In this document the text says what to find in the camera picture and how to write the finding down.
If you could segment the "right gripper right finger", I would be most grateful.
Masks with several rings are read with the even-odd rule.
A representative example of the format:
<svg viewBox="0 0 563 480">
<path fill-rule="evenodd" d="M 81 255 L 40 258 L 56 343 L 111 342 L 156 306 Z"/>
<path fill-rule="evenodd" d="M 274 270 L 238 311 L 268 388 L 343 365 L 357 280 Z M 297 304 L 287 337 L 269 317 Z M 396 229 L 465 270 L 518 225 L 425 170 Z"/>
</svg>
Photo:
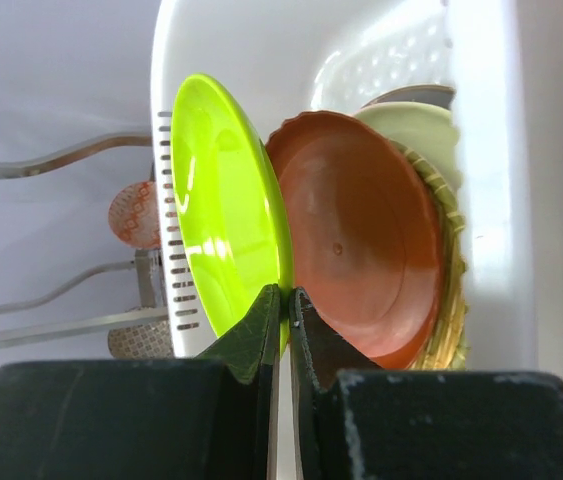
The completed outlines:
<svg viewBox="0 0 563 480">
<path fill-rule="evenodd" d="M 563 381 L 384 370 L 289 301 L 302 479 L 563 479 Z"/>
</svg>

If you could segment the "lime green plate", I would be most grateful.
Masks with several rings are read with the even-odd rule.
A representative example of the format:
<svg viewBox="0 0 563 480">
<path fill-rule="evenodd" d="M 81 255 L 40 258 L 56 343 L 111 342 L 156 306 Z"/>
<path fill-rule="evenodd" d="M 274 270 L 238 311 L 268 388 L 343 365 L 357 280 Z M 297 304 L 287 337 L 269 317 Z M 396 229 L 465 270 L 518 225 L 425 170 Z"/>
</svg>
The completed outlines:
<svg viewBox="0 0 563 480">
<path fill-rule="evenodd" d="M 273 284 L 294 285 L 290 229 L 265 146 L 230 92 L 193 74 L 173 104 L 173 195 L 185 255 L 212 329 L 225 334 Z"/>
</svg>

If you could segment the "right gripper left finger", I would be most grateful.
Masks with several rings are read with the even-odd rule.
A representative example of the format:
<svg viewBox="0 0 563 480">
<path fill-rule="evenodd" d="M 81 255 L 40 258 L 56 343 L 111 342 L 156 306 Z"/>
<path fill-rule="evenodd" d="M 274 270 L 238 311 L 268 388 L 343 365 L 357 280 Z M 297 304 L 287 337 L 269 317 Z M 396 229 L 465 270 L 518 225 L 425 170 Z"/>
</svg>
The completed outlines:
<svg viewBox="0 0 563 480">
<path fill-rule="evenodd" d="M 0 479 L 272 479 L 281 292 L 191 359 L 0 368 Z"/>
</svg>

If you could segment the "woven bamboo tray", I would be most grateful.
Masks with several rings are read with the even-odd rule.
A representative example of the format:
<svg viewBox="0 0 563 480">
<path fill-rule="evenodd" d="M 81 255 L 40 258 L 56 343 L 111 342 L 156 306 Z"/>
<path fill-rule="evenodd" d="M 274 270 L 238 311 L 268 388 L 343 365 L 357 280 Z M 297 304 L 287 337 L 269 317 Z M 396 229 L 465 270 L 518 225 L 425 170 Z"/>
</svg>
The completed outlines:
<svg viewBox="0 0 563 480">
<path fill-rule="evenodd" d="M 461 254 L 460 234 L 466 221 L 459 210 L 456 194 L 436 167 L 422 155 L 395 140 L 390 143 L 413 167 L 438 213 L 446 277 L 440 309 L 432 333 L 422 350 L 408 366 L 410 370 L 463 370 L 469 351 L 465 334 L 468 305 L 463 292 L 463 275 L 468 270 Z"/>
</svg>

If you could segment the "red-brown fluted plate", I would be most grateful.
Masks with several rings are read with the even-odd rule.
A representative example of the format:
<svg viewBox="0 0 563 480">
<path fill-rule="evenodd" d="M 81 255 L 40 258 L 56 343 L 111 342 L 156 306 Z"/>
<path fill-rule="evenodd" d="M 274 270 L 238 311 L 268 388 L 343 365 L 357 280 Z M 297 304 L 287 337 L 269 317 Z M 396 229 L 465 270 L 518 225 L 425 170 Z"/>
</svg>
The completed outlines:
<svg viewBox="0 0 563 480">
<path fill-rule="evenodd" d="M 405 156 L 361 121 L 304 112 L 266 150 L 292 237 L 295 283 L 321 318 L 387 369 L 431 335 L 446 277 L 440 220 Z"/>
</svg>

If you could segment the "green cream leaf plate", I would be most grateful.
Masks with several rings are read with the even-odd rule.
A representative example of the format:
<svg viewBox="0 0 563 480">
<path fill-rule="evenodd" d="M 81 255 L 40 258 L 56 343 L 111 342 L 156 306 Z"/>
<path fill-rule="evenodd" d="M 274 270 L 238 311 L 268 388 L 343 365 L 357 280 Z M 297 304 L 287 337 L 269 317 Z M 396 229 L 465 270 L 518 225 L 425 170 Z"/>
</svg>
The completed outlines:
<svg viewBox="0 0 563 480">
<path fill-rule="evenodd" d="M 422 155 L 454 191 L 460 188 L 462 174 L 455 159 L 459 133 L 448 110 L 419 102 L 387 102 L 365 107 L 354 117 Z"/>
</svg>

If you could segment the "grey reindeer plate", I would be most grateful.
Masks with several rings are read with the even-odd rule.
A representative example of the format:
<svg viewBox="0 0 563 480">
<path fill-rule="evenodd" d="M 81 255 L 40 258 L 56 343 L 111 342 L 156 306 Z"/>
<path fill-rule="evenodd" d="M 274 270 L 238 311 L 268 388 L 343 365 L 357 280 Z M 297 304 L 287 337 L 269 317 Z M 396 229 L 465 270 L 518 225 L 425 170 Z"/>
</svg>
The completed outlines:
<svg viewBox="0 0 563 480">
<path fill-rule="evenodd" d="M 450 86 L 420 84 L 394 89 L 367 102 L 364 107 L 388 102 L 417 102 L 450 109 L 455 90 Z"/>
</svg>

